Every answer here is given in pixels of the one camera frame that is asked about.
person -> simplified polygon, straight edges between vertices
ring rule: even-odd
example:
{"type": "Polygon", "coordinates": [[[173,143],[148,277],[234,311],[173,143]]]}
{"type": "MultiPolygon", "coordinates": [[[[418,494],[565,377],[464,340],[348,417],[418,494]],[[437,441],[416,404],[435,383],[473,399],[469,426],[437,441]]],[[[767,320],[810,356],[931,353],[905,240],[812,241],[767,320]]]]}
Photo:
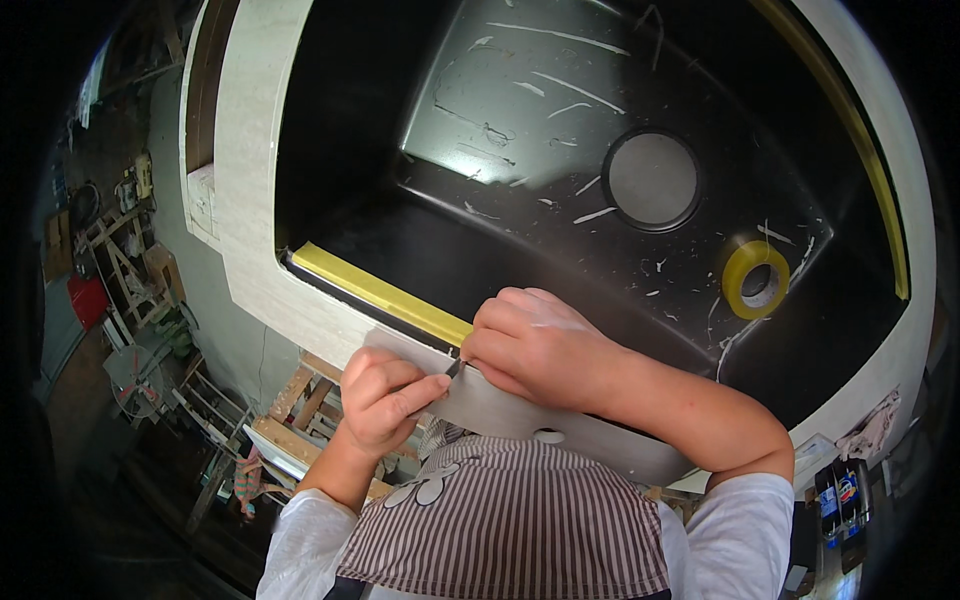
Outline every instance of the person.
{"type": "Polygon", "coordinates": [[[497,388],[640,429],[710,471],[685,530],[590,459],[446,423],[418,477],[361,512],[377,461],[450,378],[360,348],[344,418],[280,514],[259,598],[779,596],[794,449],[766,408],[618,345],[540,289],[501,290],[473,327],[460,356],[497,388]]]}

white t-shirt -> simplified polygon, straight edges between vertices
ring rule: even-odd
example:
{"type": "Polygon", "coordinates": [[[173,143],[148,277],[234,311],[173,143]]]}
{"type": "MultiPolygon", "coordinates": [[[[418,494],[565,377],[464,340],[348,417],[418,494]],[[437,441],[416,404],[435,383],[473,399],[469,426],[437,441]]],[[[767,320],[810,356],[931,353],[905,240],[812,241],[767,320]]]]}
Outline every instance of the white t-shirt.
{"type": "MultiPolygon", "coordinates": [[[[663,557],[677,600],[772,600],[790,558],[793,487],[779,475],[750,473],[719,484],[684,529],[658,501],[663,557]]],[[[323,598],[357,516],[319,490],[298,493],[280,513],[257,598],[323,598]]],[[[380,586],[371,600],[426,598],[380,586]]]]}

fan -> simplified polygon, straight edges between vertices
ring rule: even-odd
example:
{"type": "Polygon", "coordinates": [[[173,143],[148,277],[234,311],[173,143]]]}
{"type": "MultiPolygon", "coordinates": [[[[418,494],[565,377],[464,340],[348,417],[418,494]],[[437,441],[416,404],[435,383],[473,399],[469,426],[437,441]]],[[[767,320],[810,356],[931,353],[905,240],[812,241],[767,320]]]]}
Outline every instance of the fan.
{"type": "Polygon", "coordinates": [[[117,404],[131,419],[151,417],[166,391],[159,364],[154,362],[156,352],[150,353],[142,346],[132,345],[121,348],[118,354],[120,368],[111,378],[116,386],[113,393],[117,404]],[[136,414],[127,409],[131,402],[138,411],[136,414]]]}

white sleeve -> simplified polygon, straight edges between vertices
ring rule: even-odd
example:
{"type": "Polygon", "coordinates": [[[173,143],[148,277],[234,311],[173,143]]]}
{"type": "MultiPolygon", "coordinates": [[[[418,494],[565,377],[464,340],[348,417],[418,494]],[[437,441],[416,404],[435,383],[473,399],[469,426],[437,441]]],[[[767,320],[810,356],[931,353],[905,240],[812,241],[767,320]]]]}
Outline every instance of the white sleeve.
{"type": "Polygon", "coordinates": [[[304,490],[280,512],[257,598],[323,598],[357,516],[320,490],[304,490]]]}
{"type": "Polygon", "coordinates": [[[790,560],[793,486],[773,473],[718,484],[686,524],[694,577],[705,600],[775,600],[790,560]]]}

drain hole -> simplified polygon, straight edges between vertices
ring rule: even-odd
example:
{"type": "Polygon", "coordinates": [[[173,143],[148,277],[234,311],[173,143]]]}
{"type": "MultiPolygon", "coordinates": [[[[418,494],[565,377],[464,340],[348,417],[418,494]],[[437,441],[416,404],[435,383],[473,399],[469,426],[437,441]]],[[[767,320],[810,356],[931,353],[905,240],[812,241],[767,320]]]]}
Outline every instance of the drain hole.
{"type": "Polygon", "coordinates": [[[744,298],[753,298],[762,292],[768,283],[770,283],[770,265],[757,265],[743,278],[740,294],[744,298]]]}
{"type": "Polygon", "coordinates": [[[544,444],[559,444],[566,439],[563,431],[557,431],[550,427],[543,427],[534,432],[534,440],[544,444]]]}
{"type": "Polygon", "coordinates": [[[769,264],[756,265],[740,284],[740,297],[751,308],[766,306],[780,288],[780,272],[769,264]]]}
{"type": "Polygon", "coordinates": [[[639,228],[663,231],[676,227],[696,205],[693,156],[669,135],[632,135],[615,143],[608,154],[605,186],[610,200],[620,208],[621,217],[639,228]]]}

